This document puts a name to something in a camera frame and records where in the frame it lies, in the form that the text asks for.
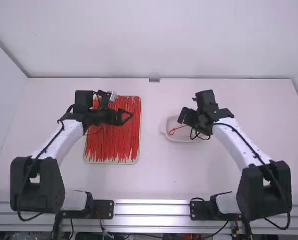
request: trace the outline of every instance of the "black cable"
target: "black cable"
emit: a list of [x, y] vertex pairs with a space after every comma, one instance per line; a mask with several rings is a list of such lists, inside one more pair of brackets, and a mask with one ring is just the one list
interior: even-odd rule
[[89, 135], [95, 135], [95, 134], [98, 134], [100, 131], [103, 130], [103, 127], [100, 128], [100, 130], [98, 130], [97, 132], [95, 133], [90, 133], [90, 134], [83, 134], [83, 136], [89, 136]]
[[210, 238], [210, 237], [213, 237], [213, 236], [215, 236], [215, 235], [217, 235], [219, 232], [221, 232], [224, 228], [225, 228], [225, 226], [227, 226], [227, 224], [228, 224], [228, 222], [229, 221], [227, 221], [218, 231], [216, 231], [215, 233], [213, 233], [213, 234], [210, 234], [210, 235], [208, 235], [208, 236], [203, 236], [202, 237], [202, 239], [207, 239], [207, 238]]
[[152, 238], [156, 238], [156, 239], [163, 239], [163, 237], [161, 237], [161, 236], [155, 236], [155, 235], [150, 235], [150, 234], [146, 234], [146, 233], [132, 233], [132, 235], [142, 235], [142, 236], [152, 237]]
[[[282, 188], [280, 186], [280, 184], [278, 183], [277, 179], [274, 177], [271, 169], [269, 169], [269, 167], [264, 163], [264, 161], [261, 159], [260, 155], [253, 149], [253, 147], [247, 142], [247, 140], [238, 132], [237, 129], [235, 129], [233, 126], [226, 124], [226, 123], [222, 123], [222, 122], [216, 122], [213, 125], [224, 125], [227, 126], [229, 128], [231, 128], [231, 130], [233, 132], [235, 132], [236, 134], [238, 134], [238, 136], [241, 138], [241, 140], [244, 141], [244, 143], [248, 146], [248, 148], [252, 151], [252, 153], [254, 154], [254, 156], [262, 163], [262, 165], [264, 166], [264, 168], [266, 169], [266, 171], [269, 173], [271, 179], [273, 180], [274, 184], [276, 185], [276, 187], [279, 190], [279, 193], [281, 195], [282, 200], [284, 201], [284, 203], [287, 206], [287, 200], [285, 195], [283, 194]], [[275, 224], [274, 222], [272, 222], [271, 220], [267, 219], [266, 217], [263, 218], [264, 220], [266, 220], [267, 222], [271, 223], [273, 226], [275, 226], [276, 228], [280, 229], [280, 230], [287, 230], [290, 226], [290, 221], [291, 221], [291, 216], [290, 216], [290, 212], [287, 212], [287, 223], [284, 227], [278, 226], [277, 224]]]
[[37, 218], [38, 216], [42, 215], [43, 212], [40, 212], [30, 218], [23, 218], [21, 216], [21, 198], [22, 198], [22, 194], [23, 194], [23, 190], [24, 190], [24, 187], [25, 187], [25, 184], [27, 183], [27, 181], [29, 180], [30, 178], [30, 174], [31, 174], [31, 171], [33, 169], [33, 167], [35, 166], [35, 164], [38, 162], [38, 159], [39, 157], [43, 154], [43, 153], [46, 153], [47, 152], [47, 149], [48, 147], [53, 143], [53, 141], [59, 136], [59, 134], [64, 130], [64, 123], [62, 120], [58, 120], [58, 123], [61, 123], [62, 124], [62, 127], [61, 129], [57, 132], [57, 134], [55, 134], [55, 136], [51, 139], [51, 141], [40, 151], [40, 153], [36, 156], [36, 158], [33, 159], [32, 161], [32, 164], [31, 166], [29, 167], [29, 169], [27, 170], [27, 173], [24, 177], [24, 180], [23, 180], [23, 184], [20, 188], [20, 192], [19, 192], [19, 196], [18, 196], [18, 199], [17, 199], [17, 209], [18, 209], [18, 217], [21, 221], [23, 222], [27, 222], [27, 221], [30, 221], [30, 220], [33, 220], [35, 218]]
[[118, 238], [119, 236], [117, 236], [117, 237], [114, 237], [114, 239], [117, 239], [117, 240], [127, 240], [131, 234], [132, 234], [132, 233], [129, 233], [129, 234], [128, 234], [126, 237], [124, 237], [124, 238]]
[[195, 130], [195, 136], [192, 137], [192, 131], [193, 131], [193, 127], [191, 128], [191, 132], [190, 132], [190, 139], [191, 139], [191, 140], [195, 140], [196, 138], [199, 138], [199, 139], [201, 139], [201, 140], [209, 140], [209, 139], [211, 138], [211, 135], [209, 135], [207, 139], [200, 137], [200, 136], [199, 136], [200, 133], [197, 132], [197, 130]]
[[72, 237], [73, 237], [73, 235], [74, 235], [74, 227], [73, 227], [72, 218], [70, 219], [70, 221], [71, 221], [72, 233], [71, 233], [71, 236], [70, 236], [69, 240], [71, 240], [71, 238], [72, 238]]
[[193, 199], [190, 200], [190, 203], [191, 203], [193, 200], [201, 200], [201, 201], [205, 202], [205, 200], [204, 200], [203, 198], [200, 198], [200, 197], [194, 197]]

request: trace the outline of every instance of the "aluminum rail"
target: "aluminum rail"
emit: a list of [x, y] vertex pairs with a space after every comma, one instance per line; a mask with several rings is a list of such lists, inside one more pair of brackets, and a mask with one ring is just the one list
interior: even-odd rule
[[[188, 200], [154, 200], [154, 199], [118, 199], [115, 200], [114, 217], [103, 220], [103, 225], [110, 232], [116, 233], [196, 233], [210, 234], [217, 231], [224, 221], [192, 221], [189, 215]], [[270, 218], [276, 224], [284, 226], [286, 215]], [[9, 202], [0, 202], [0, 231], [37, 231], [50, 232], [54, 222], [54, 214], [45, 213], [38, 218], [22, 222], [16, 212], [12, 211]], [[75, 232], [101, 232], [97, 219], [73, 219]], [[221, 231], [231, 233], [230, 222]], [[288, 230], [279, 230], [265, 220], [251, 222], [254, 234], [298, 235], [298, 205], [291, 211], [291, 224]], [[69, 219], [64, 219], [61, 230], [70, 232]]]

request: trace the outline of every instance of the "bundle of red straws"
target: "bundle of red straws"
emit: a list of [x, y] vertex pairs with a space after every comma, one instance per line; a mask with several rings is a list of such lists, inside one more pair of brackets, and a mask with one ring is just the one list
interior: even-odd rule
[[[96, 98], [93, 107], [98, 107]], [[90, 162], [133, 163], [139, 151], [141, 99], [138, 96], [117, 96], [109, 107], [115, 110], [124, 109], [133, 113], [133, 117], [123, 126], [91, 126], [84, 156]]]

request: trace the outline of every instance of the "white bowl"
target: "white bowl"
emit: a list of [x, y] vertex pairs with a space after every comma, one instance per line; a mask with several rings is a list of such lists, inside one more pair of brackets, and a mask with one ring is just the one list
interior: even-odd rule
[[[187, 142], [187, 143], [196, 143], [201, 141], [198, 137], [194, 140], [190, 139], [190, 132], [191, 132], [191, 127], [184, 125], [184, 124], [179, 124], [177, 122], [178, 120], [178, 115], [173, 115], [170, 117], [167, 117], [165, 120], [163, 120], [160, 124], [160, 131], [166, 135], [166, 137], [175, 142]], [[173, 128], [178, 128], [184, 126], [182, 128], [176, 129], [174, 131], [174, 134], [170, 134], [170, 132]]]

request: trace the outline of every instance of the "white tabletop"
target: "white tabletop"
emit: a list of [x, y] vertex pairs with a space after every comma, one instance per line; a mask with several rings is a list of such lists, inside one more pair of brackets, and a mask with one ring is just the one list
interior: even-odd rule
[[0, 154], [0, 201], [8, 200], [10, 163], [30, 155], [57, 127], [75, 90], [114, 90], [142, 99], [139, 160], [133, 165], [87, 164], [85, 137], [61, 165], [66, 187], [94, 198], [190, 199], [236, 191], [240, 172], [217, 139], [169, 141], [160, 122], [196, 108], [196, 92], [213, 89], [220, 108], [231, 110], [242, 129], [274, 160], [291, 168], [293, 201], [298, 201], [298, 96], [289, 79], [30, 79]]

